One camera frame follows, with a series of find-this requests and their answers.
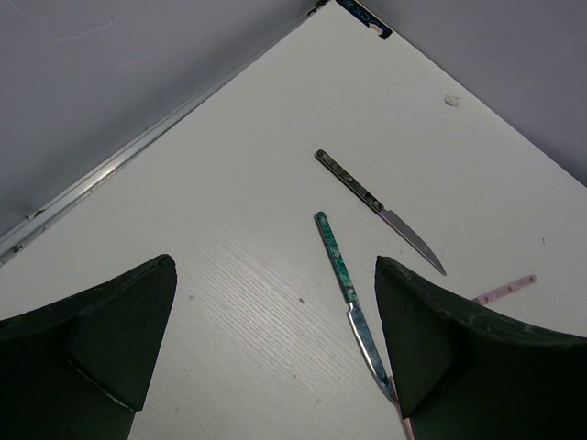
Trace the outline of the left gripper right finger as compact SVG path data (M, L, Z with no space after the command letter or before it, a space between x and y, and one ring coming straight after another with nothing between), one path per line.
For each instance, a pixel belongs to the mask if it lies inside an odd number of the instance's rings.
M586 340L494 312L377 259L402 417L417 439L583 439Z

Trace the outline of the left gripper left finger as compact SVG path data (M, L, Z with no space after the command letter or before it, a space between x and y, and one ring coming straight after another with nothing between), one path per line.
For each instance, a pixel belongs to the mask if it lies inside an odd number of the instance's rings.
M4 439L126 439L142 411L177 271L162 254L1 323Z

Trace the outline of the pink handled spoon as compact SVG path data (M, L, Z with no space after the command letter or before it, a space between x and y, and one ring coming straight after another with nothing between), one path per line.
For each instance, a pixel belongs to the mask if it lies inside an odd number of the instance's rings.
M398 412L398 415L399 415L399 418L400 418L400 422L402 423L402 427L403 427L403 430L404 430L405 437L406 437L407 440L414 440L415 438L414 438L414 433L413 433L413 429L412 429L412 425L411 425L410 419L409 418L404 418L402 416L402 413L401 413L401 408L400 408L400 404L399 404L399 398L397 396L397 389L396 389L396 386L395 386L395 382L394 382L393 376L390 376L389 377L389 382L390 382L390 387L392 389L391 394L392 394L392 396L394 398L395 407L397 409L397 412Z

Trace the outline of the green handled knife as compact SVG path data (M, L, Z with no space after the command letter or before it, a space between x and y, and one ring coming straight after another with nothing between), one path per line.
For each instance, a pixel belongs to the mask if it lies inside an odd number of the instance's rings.
M344 301L348 305L347 317L360 349L361 355L377 386L385 398L393 405L397 404L390 377L383 365L381 356L375 345L371 330L360 306L359 296L350 277L342 252L338 246L334 232L324 212L314 216L319 234L323 240L329 261L338 280Z

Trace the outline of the pink handled knife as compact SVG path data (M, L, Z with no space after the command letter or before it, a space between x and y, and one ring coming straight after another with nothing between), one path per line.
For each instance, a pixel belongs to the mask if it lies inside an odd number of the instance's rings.
M522 290L528 286L537 282L537 276L535 274L526 275L525 277L511 281L505 285L502 285L496 289L483 293L472 299L474 303L479 305L486 305L488 303L495 302L513 292Z

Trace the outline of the dark handled knife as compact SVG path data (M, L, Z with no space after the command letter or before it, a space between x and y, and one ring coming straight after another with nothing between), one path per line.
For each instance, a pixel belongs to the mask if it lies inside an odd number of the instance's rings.
M316 159L339 179L352 193L377 214L389 227L403 238L414 250L428 261L441 275L447 276L447 272L440 259L428 246L423 238L409 226L398 214L384 207L372 193L360 184L349 172L347 172L328 153L319 149L315 154Z

